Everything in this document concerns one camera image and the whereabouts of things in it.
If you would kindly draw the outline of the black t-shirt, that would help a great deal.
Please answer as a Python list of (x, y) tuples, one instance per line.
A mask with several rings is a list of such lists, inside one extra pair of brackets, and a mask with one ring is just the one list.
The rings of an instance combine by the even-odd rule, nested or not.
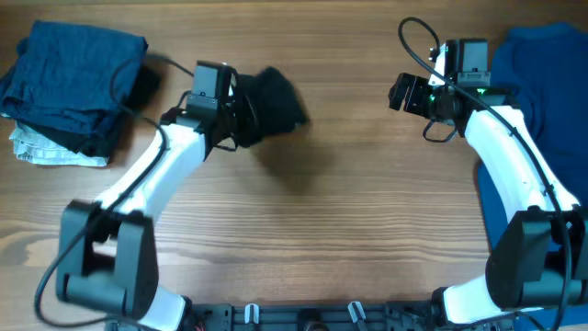
[(239, 75), (242, 101), (233, 108), (233, 138), (242, 148), (265, 137), (294, 132), (309, 122), (306, 109), (293, 84), (275, 67), (257, 75)]

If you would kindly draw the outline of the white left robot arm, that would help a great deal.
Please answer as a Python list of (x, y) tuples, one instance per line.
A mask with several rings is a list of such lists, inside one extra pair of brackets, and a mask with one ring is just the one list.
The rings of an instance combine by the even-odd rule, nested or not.
[(100, 321), (137, 330), (180, 330), (189, 301), (159, 284), (154, 227), (182, 181), (213, 149), (263, 135), (243, 79), (226, 63), (199, 61), (185, 101), (153, 123), (155, 137), (131, 169), (92, 202), (63, 211), (59, 253), (34, 299), (54, 276), (59, 301), (102, 313)]

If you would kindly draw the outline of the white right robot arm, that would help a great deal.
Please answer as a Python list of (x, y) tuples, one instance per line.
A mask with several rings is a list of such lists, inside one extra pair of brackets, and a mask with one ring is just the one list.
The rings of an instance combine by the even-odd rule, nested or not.
[(435, 294), (439, 326), (587, 304), (587, 208), (527, 128), (521, 89), (495, 85), (484, 39), (437, 41), (426, 76), (400, 74), (390, 107), (445, 124), (474, 149), (498, 200), (484, 273)]

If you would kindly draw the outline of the folded black garment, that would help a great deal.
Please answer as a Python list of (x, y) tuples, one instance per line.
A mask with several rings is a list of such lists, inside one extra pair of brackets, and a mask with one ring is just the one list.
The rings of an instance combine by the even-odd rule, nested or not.
[[(142, 64), (128, 97), (122, 105), (136, 112), (143, 110), (158, 90), (161, 76)], [(128, 115), (118, 112), (103, 118), (95, 131), (89, 134), (38, 128), (38, 132), (71, 152), (86, 156), (110, 157), (119, 145), (119, 138), (129, 128)]]

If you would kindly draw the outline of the blue t-shirt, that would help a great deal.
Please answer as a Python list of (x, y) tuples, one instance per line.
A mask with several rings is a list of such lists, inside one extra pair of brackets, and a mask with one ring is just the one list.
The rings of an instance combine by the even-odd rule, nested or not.
[(538, 150), (587, 205), (587, 34), (569, 23), (513, 28), (492, 57), (491, 84), (512, 87)]

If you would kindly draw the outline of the folded navy blue garment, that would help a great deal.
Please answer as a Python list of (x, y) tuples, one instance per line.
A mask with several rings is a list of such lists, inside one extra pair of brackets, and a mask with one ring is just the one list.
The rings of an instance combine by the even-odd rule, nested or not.
[(84, 135), (104, 136), (130, 94), (147, 50), (145, 38), (113, 29), (36, 21), (1, 79), (1, 112), (8, 117)]

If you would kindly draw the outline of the folded light grey garment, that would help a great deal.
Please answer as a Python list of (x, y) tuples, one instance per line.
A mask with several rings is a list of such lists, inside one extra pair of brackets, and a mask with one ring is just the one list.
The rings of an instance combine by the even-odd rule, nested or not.
[(9, 140), (13, 143), (17, 159), (34, 165), (103, 167), (108, 163), (107, 157), (69, 151), (20, 122), (16, 123)]

